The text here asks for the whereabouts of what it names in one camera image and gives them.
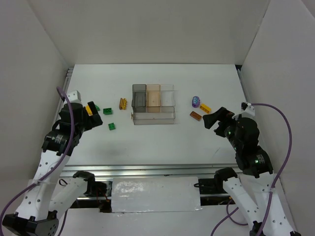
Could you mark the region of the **brown lego brick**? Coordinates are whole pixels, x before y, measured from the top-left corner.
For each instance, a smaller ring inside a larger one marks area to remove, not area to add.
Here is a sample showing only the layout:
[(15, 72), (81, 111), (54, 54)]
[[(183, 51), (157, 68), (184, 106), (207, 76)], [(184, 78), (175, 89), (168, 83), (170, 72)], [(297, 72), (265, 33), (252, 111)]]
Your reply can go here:
[(197, 120), (197, 121), (201, 121), (201, 119), (202, 119), (202, 116), (199, 115), (198, 113), (194, 112), (194, 111), (192, 111), (192, 112), (190, 113), (190, 116), (191, 116), (192, 118), (194, 118), (195, 120)]

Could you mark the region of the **brown yellow lego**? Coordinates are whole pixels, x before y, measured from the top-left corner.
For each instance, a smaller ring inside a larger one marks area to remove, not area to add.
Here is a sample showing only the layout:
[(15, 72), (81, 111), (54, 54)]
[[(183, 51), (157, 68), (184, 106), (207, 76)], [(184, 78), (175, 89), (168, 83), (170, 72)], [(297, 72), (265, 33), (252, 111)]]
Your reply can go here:
[(127, 100), (125, 98), (120, 98), (119, 109), (126, 110), (127, 108)]

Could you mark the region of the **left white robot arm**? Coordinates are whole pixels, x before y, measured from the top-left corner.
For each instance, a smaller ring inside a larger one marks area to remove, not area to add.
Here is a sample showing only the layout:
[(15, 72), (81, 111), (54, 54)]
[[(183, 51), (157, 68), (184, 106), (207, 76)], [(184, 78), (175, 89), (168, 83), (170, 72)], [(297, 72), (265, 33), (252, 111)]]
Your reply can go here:
[(77, 171), (56, 196), (54, 190), (73, 149), (85, 131), (103, 124), (94, 102), (64, 104), (60, 119), (45, 136), (41, 160), (32, 183), (17, 196), (24, 199), (14, 213), (1, 213), (2, 226), (17, 236), (61, 235), (68, 209), (81, 195), (95, 189), (94, 174)]

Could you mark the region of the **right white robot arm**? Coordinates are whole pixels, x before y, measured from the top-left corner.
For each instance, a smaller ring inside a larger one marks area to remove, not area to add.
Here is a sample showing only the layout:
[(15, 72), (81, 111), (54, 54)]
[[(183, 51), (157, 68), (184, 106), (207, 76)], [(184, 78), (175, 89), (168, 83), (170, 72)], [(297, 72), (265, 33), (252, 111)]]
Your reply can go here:
[(216, 187), (230, 195), (244, 216), (251, 236), (298, 236), (275, 188), (280, 175), (274, 173), (269, 155), (258, 144), (260, 131), (254, 116), (255, 109), (250, 103), (242, 103), (238, 114), (221, 107), (203, 116), (205, 128), (210, 129), (217, 123), (215, 134), (227, 138), (232, 145), (238, 168), (247, 178), (254, 198), (232, 168), (216, 171)]

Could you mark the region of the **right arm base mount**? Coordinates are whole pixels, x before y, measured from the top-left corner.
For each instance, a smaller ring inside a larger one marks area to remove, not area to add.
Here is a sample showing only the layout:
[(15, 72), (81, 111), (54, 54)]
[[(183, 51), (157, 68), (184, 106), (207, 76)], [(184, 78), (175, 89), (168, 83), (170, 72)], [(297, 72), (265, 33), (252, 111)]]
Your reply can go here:
[(227, 205), (230, 195), (223, 189), (224, 180), (201, 178), (194, 187), (199, 190), (201, 206)]

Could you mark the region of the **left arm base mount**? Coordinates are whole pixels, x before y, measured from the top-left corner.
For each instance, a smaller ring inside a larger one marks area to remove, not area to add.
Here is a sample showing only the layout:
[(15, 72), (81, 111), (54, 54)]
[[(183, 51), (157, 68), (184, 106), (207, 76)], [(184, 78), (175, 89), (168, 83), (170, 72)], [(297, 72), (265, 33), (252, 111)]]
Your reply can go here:
[(70, 208), (91, 208), (102, 213), (111, 213), (112, 183), (112, 181), (97, 181), (90, 193), (78, 197)]

